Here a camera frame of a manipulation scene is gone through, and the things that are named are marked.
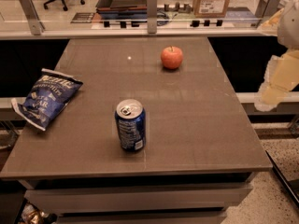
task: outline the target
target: red apple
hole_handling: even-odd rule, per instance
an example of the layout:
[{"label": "red apple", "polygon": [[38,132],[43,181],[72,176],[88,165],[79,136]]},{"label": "red apple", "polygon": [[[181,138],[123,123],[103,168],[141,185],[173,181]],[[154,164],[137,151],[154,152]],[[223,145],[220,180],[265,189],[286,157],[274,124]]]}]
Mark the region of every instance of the red apple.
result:
[{"label": "red apple", "polygon": [[183,61],[183,52],[178,47],[167,47],[161,52],[161,61],[165,68],[177,69]]}]

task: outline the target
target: can lid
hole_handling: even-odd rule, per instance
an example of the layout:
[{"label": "can lid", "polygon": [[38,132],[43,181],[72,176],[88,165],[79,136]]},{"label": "can lid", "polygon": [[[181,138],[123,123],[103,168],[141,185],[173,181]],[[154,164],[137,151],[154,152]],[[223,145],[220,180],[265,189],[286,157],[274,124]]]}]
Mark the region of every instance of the can lid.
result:
[{"label": "can lid", "polygon": [[117,108],[117,114],[124,119],[133,119],[142,113],[143,106],[140,102],[134,99],[121,101]]}]

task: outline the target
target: blue chip bag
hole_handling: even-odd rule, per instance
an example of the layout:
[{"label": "blue chip bag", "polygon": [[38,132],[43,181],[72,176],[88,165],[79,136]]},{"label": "blue chip bag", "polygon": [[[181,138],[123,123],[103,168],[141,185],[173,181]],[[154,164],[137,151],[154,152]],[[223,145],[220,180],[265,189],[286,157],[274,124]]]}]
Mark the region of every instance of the blue chip bag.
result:
[{"label": "blue chip bag", "polygon": [[81,81],[64,73],[42,69],[42,76],[35,83],[21,105],[11,99],[17,114],[42,131],[67,106],[70,99],[83,85]]}]

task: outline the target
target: brown box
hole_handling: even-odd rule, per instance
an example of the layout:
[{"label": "brown box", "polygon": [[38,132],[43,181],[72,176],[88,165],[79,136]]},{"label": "brown box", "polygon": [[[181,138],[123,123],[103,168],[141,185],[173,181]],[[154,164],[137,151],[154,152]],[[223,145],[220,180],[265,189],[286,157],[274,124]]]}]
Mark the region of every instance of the brown box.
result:
[{"label": "brown box", "polygon": [[225,17],[230,0],[193,0],[193,11],[197,18]]}]

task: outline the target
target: blue aluminum can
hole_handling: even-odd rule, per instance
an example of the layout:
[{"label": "blue aluminum can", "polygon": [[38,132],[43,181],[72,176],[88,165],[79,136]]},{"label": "blue aluminum can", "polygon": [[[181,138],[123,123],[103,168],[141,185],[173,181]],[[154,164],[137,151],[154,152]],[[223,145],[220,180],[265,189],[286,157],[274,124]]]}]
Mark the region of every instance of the blue aluminum can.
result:
[{"label": "blue aluminum can", "polygon": [[133,99],[120,102],[115,120],[123,149],[137,151],[146,145],[146,112],[140,102]]}]

